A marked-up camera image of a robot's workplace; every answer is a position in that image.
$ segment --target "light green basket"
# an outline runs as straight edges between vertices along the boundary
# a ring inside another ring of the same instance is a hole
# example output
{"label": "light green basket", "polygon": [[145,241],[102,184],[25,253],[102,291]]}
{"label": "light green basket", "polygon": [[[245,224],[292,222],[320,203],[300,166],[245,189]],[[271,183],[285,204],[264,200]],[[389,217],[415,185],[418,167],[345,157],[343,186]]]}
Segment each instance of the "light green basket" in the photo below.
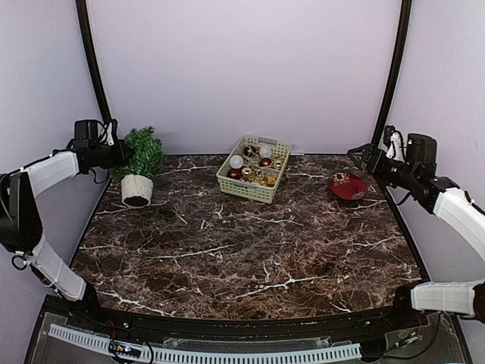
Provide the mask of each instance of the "light green basket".
{"label": "light green basket", "polygon": [[[229,160],[233,155],[240,154],[240,151],[243,150],[245,146],[269,146],[273,150],[273,157],[280,157],[283,160],[281,170],[274,171],[274,176],[277,177],[277,181],[273,187],[262,186],[257,183],[251,184],[249,182],[245,182],[244,180],[234,180],[233,178],[227,177],[227,172],[230,170]],[[234,147],[233,151],[229,154],[226,161],[222,164],[222,167],[219,168],[219,171],[217,171],[217,180],[219,181],[221,192],[245,197],[247,199],[253,199],[255,201],[272,203],[278,186],[280,186],[283,172],[288,164],[290,151],[290,143],[279,142],[277,140],[253,135],[243,136]]]}

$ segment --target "red plate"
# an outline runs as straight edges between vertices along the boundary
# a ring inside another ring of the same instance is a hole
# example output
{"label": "red plate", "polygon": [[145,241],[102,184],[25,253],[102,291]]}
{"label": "red plate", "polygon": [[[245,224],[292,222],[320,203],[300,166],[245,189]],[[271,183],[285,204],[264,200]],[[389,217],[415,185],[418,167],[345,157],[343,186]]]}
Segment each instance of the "red plate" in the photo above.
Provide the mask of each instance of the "red plate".
{"label": "red plate", "polygon": [[330,176],[328,187],[337,197],[348,201],[356,201],[367,194],[367,186],[364,181],[347,172],[338,172]]}

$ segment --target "plant pot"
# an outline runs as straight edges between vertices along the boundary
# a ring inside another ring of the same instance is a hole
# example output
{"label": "plant pot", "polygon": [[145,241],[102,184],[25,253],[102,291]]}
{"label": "plant pot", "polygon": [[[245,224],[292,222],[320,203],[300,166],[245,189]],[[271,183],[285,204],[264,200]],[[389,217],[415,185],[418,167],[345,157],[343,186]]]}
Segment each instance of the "plant pot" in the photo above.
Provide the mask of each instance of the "plant pot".
{"label": "plant pot", "polygon": [[129,207],[143,207],[152,201],[153,181],[147,177],[128,174],[121,180],[121,200]]}

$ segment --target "brown marble surface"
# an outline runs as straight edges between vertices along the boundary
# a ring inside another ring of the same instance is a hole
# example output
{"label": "brown marble surface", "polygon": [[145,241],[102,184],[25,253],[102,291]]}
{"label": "brown marble surface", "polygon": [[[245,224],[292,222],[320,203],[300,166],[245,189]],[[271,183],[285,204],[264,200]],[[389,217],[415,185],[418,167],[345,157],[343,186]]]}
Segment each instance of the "brown marble surface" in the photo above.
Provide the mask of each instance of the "brown marble surface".
{"label": "brown marble surface", "polygon": [[[191,319],[290,319],[388,306],[420,278],[375,181],[345,156],[291,157],[273,204],[222,194],[225,156],[167,157],[152,205],[128,209],[112,184],[73,269],[102,305]],[[360,202],[331,194],[361,176]]]}

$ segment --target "green foliage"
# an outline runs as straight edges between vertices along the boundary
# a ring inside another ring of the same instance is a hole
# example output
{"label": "green foliage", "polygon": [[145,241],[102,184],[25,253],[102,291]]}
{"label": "green foliage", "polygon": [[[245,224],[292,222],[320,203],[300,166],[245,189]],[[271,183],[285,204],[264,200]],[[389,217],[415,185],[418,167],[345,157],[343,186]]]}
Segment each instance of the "green foliage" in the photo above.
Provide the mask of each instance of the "green foliage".
{"label": "green foliage", "polygon": [[128,163],[117,169],[117,180],[128,174],[150,178],[160,171],[164,156],[161,141],[155,136],[154,127],[132,129],[125,137],[125,143],[133,150],[133,155]]}

